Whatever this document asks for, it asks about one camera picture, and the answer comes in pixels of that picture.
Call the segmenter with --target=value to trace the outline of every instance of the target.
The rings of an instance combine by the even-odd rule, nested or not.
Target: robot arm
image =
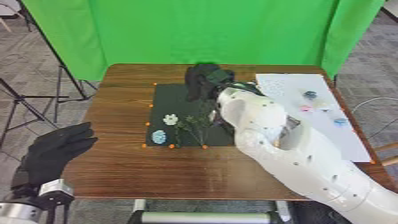
[[[398,195],[379,185],[306,121],[289,125],[283,106],[267,96],[226,88],[221,116],[235,127],[235,144],[287,187],[329,205],[356,224],[398,224]]]

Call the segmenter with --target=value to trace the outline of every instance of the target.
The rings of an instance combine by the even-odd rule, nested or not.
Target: blue object
[[[310,100],[313,100],[319,96],[317,96],[317,92],[315,91],[308,91],[306,93],[305,93],[305,97],[310,99]]]
[[[335,124],[337,124],[338,126],[345,126],[345,125],[349,124],[349,120],[347,120],[345,118],[338,118],[338,119],[335,120]]]
[[[154,132],[154,142],[157,144],[164,144],[166,143],[166,139],[168,139],[168,137],[166,137],[166,131],[164,130],[155,131]]]

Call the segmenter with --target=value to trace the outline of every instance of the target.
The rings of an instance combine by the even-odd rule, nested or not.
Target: white paper
[[[258,74],[258,85],[264,94],[287,107],[289,114],[306,119],[317,130],[329,137],[342,150],[344,159],[354,162],[370,162],[370,154],[363,141],[354,132],[353,124],[338,126],[335,119],[347,118],[338,100],[321,74]],[[313,101],[303,96],[306,91],[317,92],[317,100],[328,102],[331,111],[303,112],[301,106],[313,106]]]

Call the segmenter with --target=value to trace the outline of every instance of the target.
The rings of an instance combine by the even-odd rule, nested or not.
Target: green screen
[[[24,0],[79,79],[116,63],[319,65],[333,77],[383,0]]]

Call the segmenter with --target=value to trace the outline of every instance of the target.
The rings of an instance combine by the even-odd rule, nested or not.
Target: wooden table
[[[235,147],[143,148],[154,83],[184,83],[189,66],[118,64],[109,68],[86,115],[100,141],[65,172],[77,197],[306,200]],[[223,65],[223,68],[235,70],[241,81],[253,80],[257,73],[326,74],[315,66]],[[333,92],[347,109],[340,93],[335,89]],[[360,167],[393,189],[358,122],[345,111],[376,161]]]

